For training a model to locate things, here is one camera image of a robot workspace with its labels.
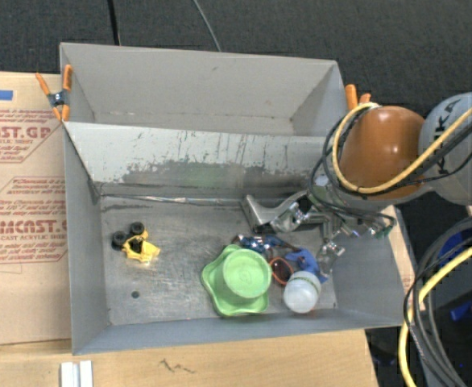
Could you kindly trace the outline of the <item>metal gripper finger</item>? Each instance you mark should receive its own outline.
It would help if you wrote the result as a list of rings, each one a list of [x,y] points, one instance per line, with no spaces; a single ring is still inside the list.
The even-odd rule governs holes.
[[[329,277],[332,274],[334,264],[345,252],[346,249],[343,246],[333,241],[325,243],[317,253],[320,274],[323,277]]]
[[[276,233],[289,233],[301,225],[313,223],[310,208],[303,210],[300,205],[307,197],[306,191],[300,191],[280,199],[274,206],[264,206],[253,195],[246,195],[242,200],[242,210],[253,231],[272,229]]]

